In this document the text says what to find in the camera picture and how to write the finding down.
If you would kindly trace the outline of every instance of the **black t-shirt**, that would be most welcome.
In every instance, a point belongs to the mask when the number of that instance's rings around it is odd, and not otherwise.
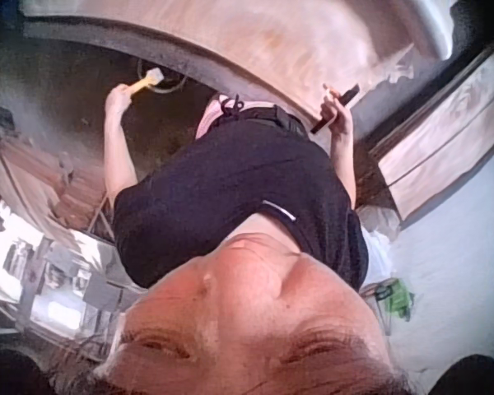
[[[239,120],[213,128],[115,199],[121,261],[149,287],[213,251],[259,212],[301,250],[358,290],[368,254],[357,214],[326,153],[276,126]]]

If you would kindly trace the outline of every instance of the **yellow brush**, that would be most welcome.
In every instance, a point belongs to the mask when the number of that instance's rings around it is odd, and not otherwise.
[[[161,81],[163,81],[164,78],[165,77],[163,77],[163,73],[161,72],[161,70],[156,67],[148,70],[146,76],[142,80],[137,81],[135,84],[131,85],[129,89],[132,92],[132,95],[134,95],[146,86],[159,84]]]

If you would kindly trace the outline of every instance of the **drawstring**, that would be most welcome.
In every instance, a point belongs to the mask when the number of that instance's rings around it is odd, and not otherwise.
[[[238,119],[238,114],[240,113],[240,111],[244,108],[244,105],[245,103],[243,101],[240,101],[240,96],[239,95],[236,95],[235,99],[234,99],[234,104],[232,105],[232,107],[226,107],[226,104],[229,103],[229,101],[231,101],[232,98],[228,97],[227,99],[223,100],[221,102],[221,111],[223,113],[223,116],[225,117],[234,117],[236,119]]]

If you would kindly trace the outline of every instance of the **person's right hand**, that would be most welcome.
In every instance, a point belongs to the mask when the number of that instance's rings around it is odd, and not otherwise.
[[[349,109],[344,107],[339,101],[340,93],[331,86],[324,84],[324,89],[329,90],[329,94],[324,97],[321,105],[320,115],[323,119],[330,121],[329,125],[332,140],[335,143],[353,145],[353,117]]]
[[[128,85],[117,85],[106,97],[105,112],[107,119],[120,119],[124,111],[132,104],[132,94]]]

